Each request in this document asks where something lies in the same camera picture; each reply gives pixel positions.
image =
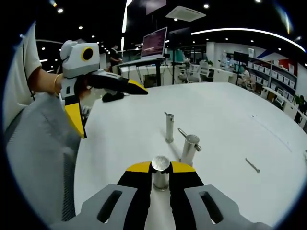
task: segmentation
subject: potted plant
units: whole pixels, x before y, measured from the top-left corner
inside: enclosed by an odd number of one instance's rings
[[[299,95],[295,95],[294,99],[293,99],[294,105],[297,105],[297,107],[304,103],[304,100],[299,96]]]
[[[209,66],[209,68],[212,68],[213,62],[212,61],[208,61],[208,66]]]

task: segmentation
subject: gray gripper housing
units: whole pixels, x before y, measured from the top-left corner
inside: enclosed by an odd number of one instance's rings
[[[52,230],[123,230],[136,191],[136,188],[109,184],[82,204],[79,215],[50,227]]]
[[[252,223],[239,206],[213,185],[186,188],[197,230],[270,230],[264,223]]]
[[[133,187],[109,184],[83,203],[79,215],[50,227],[53,230],[123,230],[136,191]],[[243,217],[238,205],[213,185],[186,188],[185,193],[197,230],[271,230],[264,223],[252,223]],[[110,206],[113,210],[105,223],[103,212],[107,213]]]

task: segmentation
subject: metal cylinder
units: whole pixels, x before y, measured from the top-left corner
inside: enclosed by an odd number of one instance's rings
[[[196,151],[201,151],[201,147],[198,145],[200,139],[196,135],[187,135],[184,142],[182,156],[180,162],[193,165],[193,158]]]
[[[173,131],[174,131],[174,115],[168,114],[167,112],[164,112],[166,114],[166,138],[165,141],[167,143],[172,143],[174,141],[173,138]]]
[[[153,187],[160,191],[165,191],[169,186],[169,174],[166,169],[169,167],[170,161],[164,156],[157,156],[152,160],[152,167],[156,170],[153,174]]]

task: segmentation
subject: black ceiling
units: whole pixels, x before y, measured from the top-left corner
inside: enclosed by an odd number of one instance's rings
[[[135,48],[140,44],[144,35],[156,29],[168,27],[168,31],[190,27],[192,32],[215,28],[251,28],[272,32],[294,40],[302,36],[298,44],[307,49],[307,17],[304,12],[304,3],[298,0],[166,0],[167,5],[146,15],[144,3],[146,0],[133,0],[128,7],[128,21],[126,33],[122,34],[122,23],[126,0],[112,1],[72,1],[55,0],[57,7],[53,7],[49,1],[41,4],[37,9],[36,38],[65,42],[66,40],[83,39],[86,42],[100,42],[110,48],[113,42],[120,47],[121,37],[125,37],[125,49]],[[175,22],[165,16],[176,6],[182,5],[205,13],[207,16],[191,23],[184,21]],[[288,13],[292,21],[293,30],[287,33],[276,7],[280,6]],[[57,13],[57,8],[64,9],[62,14]],[[206,34],[192,35],[185,41],[184,45],[205,44],[205,39],[215,42],[229,42],[259,46],[276,51],[286,57],[307,63],[306,53],[296,46],[270,35],[255,32],[212,32]],[[54,60],[60,48],[60,44],[38,43],[41,59]]]

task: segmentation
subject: white round table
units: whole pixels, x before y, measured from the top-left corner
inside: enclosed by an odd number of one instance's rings
[[[165,142],[164,111],[175,116],[171,144]],[[177,128],[200,138],[193,167],[202,182],[234,200],[252,222],[275,226],[304,188],[307,135],[283,111],[230,83],[181,84],[94,103],[76,162],[76,214],[129,166],[157,155],[178,160],[184,137]],[[175,229],[169,196],[152,189],[145,229]]]

